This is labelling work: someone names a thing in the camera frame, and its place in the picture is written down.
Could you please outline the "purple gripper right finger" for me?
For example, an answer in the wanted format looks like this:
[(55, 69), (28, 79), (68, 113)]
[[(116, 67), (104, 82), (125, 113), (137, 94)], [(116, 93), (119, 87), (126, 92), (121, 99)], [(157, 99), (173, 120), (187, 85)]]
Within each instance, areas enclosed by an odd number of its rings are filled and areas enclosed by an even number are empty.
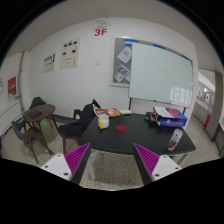
[(159, 156), (136, 143), (133, 144), (133, 155), (144, 185), (181, 170), (168, 155)]

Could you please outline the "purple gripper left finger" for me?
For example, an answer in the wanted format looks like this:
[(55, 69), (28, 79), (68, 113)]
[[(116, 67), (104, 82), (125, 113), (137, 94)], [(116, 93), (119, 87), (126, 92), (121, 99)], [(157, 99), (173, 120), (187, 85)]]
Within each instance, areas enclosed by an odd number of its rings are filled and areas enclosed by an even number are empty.
[(41, 169), (78, 185), (91, 154), (91, 144), (87, 143), (68, 152), (56, 154)]

